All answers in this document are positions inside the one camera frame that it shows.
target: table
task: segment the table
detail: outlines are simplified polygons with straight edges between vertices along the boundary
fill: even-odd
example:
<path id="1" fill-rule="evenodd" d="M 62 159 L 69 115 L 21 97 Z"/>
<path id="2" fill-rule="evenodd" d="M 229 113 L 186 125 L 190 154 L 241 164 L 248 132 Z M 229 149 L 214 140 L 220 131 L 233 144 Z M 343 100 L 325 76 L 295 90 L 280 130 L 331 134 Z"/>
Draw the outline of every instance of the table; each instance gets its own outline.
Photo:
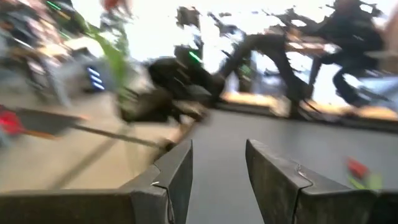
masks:
<path id="1" fill-rule="evenodd" d="M 278 107 L 278 100 L 273 96 L 262 96 L 250 93 L 225 93 L 222 98 L 230 103 L 263 106 L 265 108 L 272 109 L 276 109 Z M 395 111 L 380 106 L 365 106 L 359 110 L 354 110 L 352 106 L 319 104 L 315 101 L 309 101 L 309 103 L 318 111 L 325 114 L 343 115 L 346 112 L 354 111 L 356 115 L 362 118 L 398 121 L 398 114 Z M 305 103 L 301 103 L 301 107 L 307 111 L 313 111 L 313 109 Z"/>
<path id="2" fill-rule="evenodd" d="M 322 54 L 325 52 L 325 44 L 290 42 L 286 44 L 286 51 L 301 54 Z"/>
<path id="3" fill-rule="evenodd" d="M 68 50 L 64 46 L 59 44 L 48 44 L 37 49 L 33 49 L 29 46 L 14 47 L 9 49 L 8 54 L 10 57 L 22 62 L 25 71 L 29 73 L 28 79 L 31 83 L 37 83 L 37 79 L 34 78 L 33 74 L 34 70 L 45 73 L 45 77 L 49 84 L 48 87 L 56 95 L 57 100 L 65 107 L 70 107 L 70 99 L 61 82 L 58 81 L 57 77 L 52 75 L 51 69 L 60 65 L 60 62 L 55 57 L 68 55 Z M 29 59 L 27 60 L 26 58 L 34 58 L 33 61 L 38 63 L 39 66 L 35 68 L 35 65 L 29 64 Z M 32 87 L 40 99 L 45 98 L 42 90 L 37 88 L 36 84 L 32 85 Z"/>
<path id="4" fill-rule="evenodd" d="M 100 35 L 107 40 L 114 39 L 114 35 L 110 32 L 102 32 Z M 48 44 L 38 48 L 37 51 L 44 55 L 56 56 L 67 53 L 67 50 L 78 50 L 84 47 L 101 48 L 100 44 L 95 39 L 88 36 L 82 36 L 76 39 L 64 41 L 62 44 Z"/>

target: red object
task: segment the red object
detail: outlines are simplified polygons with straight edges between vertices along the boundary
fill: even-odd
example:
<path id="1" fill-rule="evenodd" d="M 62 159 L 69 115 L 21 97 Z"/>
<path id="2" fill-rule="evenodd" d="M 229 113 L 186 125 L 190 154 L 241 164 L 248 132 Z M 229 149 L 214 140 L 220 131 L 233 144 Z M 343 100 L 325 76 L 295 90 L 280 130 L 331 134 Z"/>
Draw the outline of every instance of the red object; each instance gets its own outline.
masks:
<path id="1" fill-rule="evenodd" d="M 348 169 L 359 179 L 363 179 L 369 172 L 369 169 L 365 165 L 351 158 L 348 158 Z"/>
<path id="2" fill-rule="evenodd" d="M 119 3 L 119 0 L 105 0 L 104 2 L 104 8 L 105 10 L 109 11 L 116 7 Z"/>
<path id="3" fill-rule="evenodd" d="M 3 127 L 6 134 L 10 135 L 20 134 L 24 130 L 17 115 L 14 112 L 9 110 L 4 110 L 4 108 L 1 107 L 0 107 L 0 126 Z"/>

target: gray floor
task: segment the gray floor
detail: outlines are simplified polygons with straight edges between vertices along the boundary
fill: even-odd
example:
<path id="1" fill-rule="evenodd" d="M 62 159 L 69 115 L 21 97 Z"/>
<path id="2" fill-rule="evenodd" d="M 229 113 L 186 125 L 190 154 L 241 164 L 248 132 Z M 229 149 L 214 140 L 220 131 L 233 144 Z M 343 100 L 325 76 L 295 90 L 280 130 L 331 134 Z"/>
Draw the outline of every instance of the gray floor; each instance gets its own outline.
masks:
<path id="1" fill-rule="evenodd" d="M 398 138 L 392 134 L 214 111 L 192 139 L 188 224 L 263 223 L 247 173 L 246 139 L 348 186 L 345 159 L 350 156 L 381 173 L 384 188 L 398 188 Z"/>

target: person's leg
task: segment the person's leg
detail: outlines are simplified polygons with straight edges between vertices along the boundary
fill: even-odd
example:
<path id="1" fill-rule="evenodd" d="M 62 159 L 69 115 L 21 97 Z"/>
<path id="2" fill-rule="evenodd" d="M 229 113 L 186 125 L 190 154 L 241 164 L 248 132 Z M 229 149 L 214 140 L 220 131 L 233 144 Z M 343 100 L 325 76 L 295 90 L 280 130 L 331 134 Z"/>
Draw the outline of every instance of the person's leg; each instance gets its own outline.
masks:
<path id="1" fill-rule="evenodd" d="M 314 84 L 315 84 L 315 81 L 317 80 L 321 66 L 323 64 L 330 65 L 333 63 L 337 63 L 338 61 L 341 60 L 342 57 L 345 56 L 345 54 L 346 54 L 345 52 L 340 51 L 340 52 L 337 52 L 334 54 L 326 54 L 326 55 L 322 55 L 320 57 L 319 56 L 314 57 L 314 59 L 312 61 L 311 71 L 310 71 L 310 79 L 308 81 L 308 88 L 305 93 L 306 98 L 312 97 Z"/>
<path id="2" fill-rule="evenodd" d="M 350 74 L 357 72 L 358 70 L 366 69 L 366 62 L 367 60 L 365 58 L 358 58 L 355 61 L 346 63 L 346 65 L 333 77 L 333 84 L 335 85 L 337 92 L 340 94 L 342 99 L 350 105 L 360 106 L 364 101 L 358 95 L 356 89 L 345 80 L 344 74 Z"/>

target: blue light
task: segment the blue light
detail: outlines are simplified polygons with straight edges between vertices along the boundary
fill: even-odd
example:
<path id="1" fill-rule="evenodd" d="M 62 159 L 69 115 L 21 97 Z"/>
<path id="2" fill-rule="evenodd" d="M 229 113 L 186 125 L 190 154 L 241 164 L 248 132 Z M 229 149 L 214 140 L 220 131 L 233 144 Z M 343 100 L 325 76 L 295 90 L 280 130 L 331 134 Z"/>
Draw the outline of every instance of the blue light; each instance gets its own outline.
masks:
<path id="1" fill-rule="evenodd" d="M 101 80 L 101 75 L 98 73 L 96 70 L 92 68 L 87 68 L 87 71 L 90 74 L 90 80 L 91 84 L 93 85 L 93 88 L 97 90 L 105 90 L 105 87 L 102 85 L 102 80 Z"/>
<path id="2" fill-rule="evenodd" d="M 97 77 L 100 77 L 100 74 L 99 74 L 97 71 L 94 71 L 92 68 L 88 68 L 88 71 L 89 71 L 91 74 L 93 74 L 93 75 L 95 75 L 95 76 L 97 76 Z"/>
<path id="3" fill-rule="evenodd" d="M 99 88 L 100 90 L 105 90 L 105 87 L 101 86 L 101 85 L 98 84 L 98 83 L 93 83 L 93 85 L 94 85 L 95 87 Z"/>
<path id="4" fill-rule="evenodd" d="M 92 80 L 96 81 L 97 83 L 102 83 L 102 80 L 100 80 L 99 78 L 97 78 L 97 77 L 95 77 L 95 76 L 93 76 L 93 75 L 90 75 L 90 78 L 91 78 Z"/>

